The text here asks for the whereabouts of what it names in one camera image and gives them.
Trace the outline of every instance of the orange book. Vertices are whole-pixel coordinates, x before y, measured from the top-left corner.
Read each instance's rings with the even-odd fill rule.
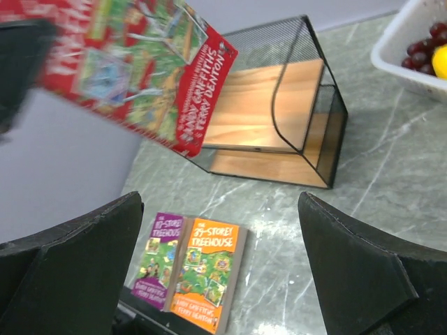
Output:
[[[170,311],[211,334],[223,334],[246,238],[246,228],[196,218]]]

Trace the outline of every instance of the bunch of grapes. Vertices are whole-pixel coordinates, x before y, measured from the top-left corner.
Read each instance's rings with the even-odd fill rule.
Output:
[[[430,37],[420,40],[408,47],[407,57],[402,67],[409,68],[426,75],[435,75],[432,65],[433,53],[437,47],[447,44],[447,23],[436,22],[430,28]]]

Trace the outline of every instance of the purple book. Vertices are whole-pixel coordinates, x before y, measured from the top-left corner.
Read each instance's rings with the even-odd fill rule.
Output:
[[[132,294],[160,311],[168,311],[174,294],[179,250],[187,218],[158,213],[147,240]]]

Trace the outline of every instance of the marble table surface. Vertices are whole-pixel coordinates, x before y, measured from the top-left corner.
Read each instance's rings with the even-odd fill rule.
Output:
[[[304,248],[298,197],[309,191],[403,239],[447,251],[447,107],[404,91],[369,60],[391,17],[319,34],[349,111],[335,186],[319,190],[203,172],[143,142],[123,193],[145,202],[131,285],[158,211],[251,230],[228,334],[326,334]]]

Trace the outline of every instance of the red book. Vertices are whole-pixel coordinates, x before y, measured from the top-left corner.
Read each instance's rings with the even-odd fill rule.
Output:
[[[7,0],[0,22],[59,27],[42,85],[181,153],[200,152],[237,56],[182,0]]]

